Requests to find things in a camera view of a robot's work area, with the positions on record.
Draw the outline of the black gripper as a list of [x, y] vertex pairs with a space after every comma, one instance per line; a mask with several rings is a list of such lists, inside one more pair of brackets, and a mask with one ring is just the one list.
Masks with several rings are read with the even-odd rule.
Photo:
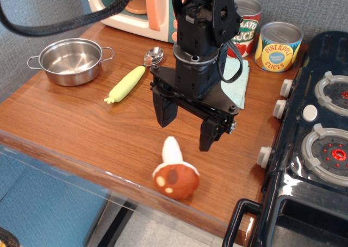
[[223, 93], [221, 82], [233, 83], [236, 73], [226, 80], [223, 76], [228, 46], [215, 48], [206, 55], [184, 51], [178, 44], [173, 47], [175, 67], [152, 66], [151, 90], [158, 123], [168, 126], [177, 116], [178, 107], [203, 120], [199, 149], [208, 152], [224, 132], [234, 130], [238, 114], [235, 103]]

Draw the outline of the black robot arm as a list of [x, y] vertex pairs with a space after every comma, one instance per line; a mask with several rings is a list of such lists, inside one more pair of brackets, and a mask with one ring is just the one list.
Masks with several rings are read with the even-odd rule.
[[230, 78], [223, 74], [228, 51], [242, 60], [232, 42], [242, 17], [234, 0], [172, 0], [172, 5], [178, 27], [176, 66], [151, 67], [153, 105], [162, 127], [176, 118], [178, 108], [201, 118], [200, 150], [208, 151], [222, 134], [234, 130], [239, 112], [221, 84], [231, 84], [242, 74], [242, 69]]

